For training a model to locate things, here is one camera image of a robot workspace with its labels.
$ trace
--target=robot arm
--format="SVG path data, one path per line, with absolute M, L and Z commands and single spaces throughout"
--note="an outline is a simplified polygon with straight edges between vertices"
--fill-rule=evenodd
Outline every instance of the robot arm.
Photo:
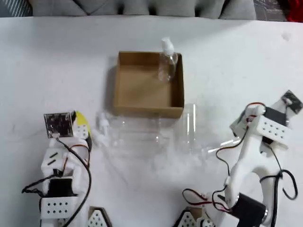
M 41 227 L 82 227 L 87 225 L 88 207 L 85 204 L 90 190 L 89 159 L 90 130 L 84 116 L 77 111 L 45 114 L 49 148 L 41 164 L 44 178 L 39 208 Z
M 281 166 L 291 137 L 291 129 L 287 125 L 289 118 L 298 114 L 301 108 L 300 100 L 288 91 L 272 108 L 247 106 L 231 125 L 236 136 L 245 137 L 239 159 L 224 184 L 225 201 L 231 212 L 206 207 L 217 227 L 273 226 L 278 207 L 275 196 L 281 196 L 283 188 L 282 181 L 278 183 L 277 179 L 282 174 Z M 252 172 L 262 181 L 262 203 L 240 193 L 243 180 Z

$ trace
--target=open cardboard box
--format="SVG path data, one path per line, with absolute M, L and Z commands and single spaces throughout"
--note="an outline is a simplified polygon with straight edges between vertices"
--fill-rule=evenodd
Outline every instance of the open cardboard box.
M 170 82 L 158 79 L 158 52 L 119 52 L 115 114 L 179 118 L 184 109 L 182 55 Z

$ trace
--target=white tabletop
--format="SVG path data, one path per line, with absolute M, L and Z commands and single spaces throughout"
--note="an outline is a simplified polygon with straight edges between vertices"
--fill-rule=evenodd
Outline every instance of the white tabletop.
M 1 18 L 1 226 L 38 225 L 38 197 L 21 195 L 21 189 L 41 177 L 48 146 L 43 113 L 77 109 L 94 125 L 96 112 L 112 96 L 118 51 L 160 51 L 166 35 L 183 54 L 186 103 L 200 106 L 204 130 L 218 140 L 249 102 L 271 105 L 288 89 L 303 100 L 302 24 L 150 16 Z M 282 196 L 277 227 L 301 224 L 302 120 L 302 113 L 292 119 L 295 135 L 285 161 L 299 197 Z M 233 164 L 238 154 L 228 151 L 225 157 Z M 114 227 L 172 226 L 186 205 L 182 189 L 220 189 L 226 167 L 170 157 L 121 161 L 94 148 L 88 203 L 105 207 Z

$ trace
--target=red object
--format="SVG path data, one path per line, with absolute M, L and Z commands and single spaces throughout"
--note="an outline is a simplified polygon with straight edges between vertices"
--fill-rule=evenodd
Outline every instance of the red object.
M 288 21 L 303 22 L 303 0 L 288 0 L 288 2 L 290 5 Z

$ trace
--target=plastic bottle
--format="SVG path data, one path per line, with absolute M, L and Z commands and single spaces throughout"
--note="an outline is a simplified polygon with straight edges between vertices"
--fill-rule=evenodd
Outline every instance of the plastic bottle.
M 169 37 L 162 39 L 163 52 L 160 53 L 159 59 L 159 80 L 171 81 L 176 74 L 176 65 L 178 62 L 178 54 Z

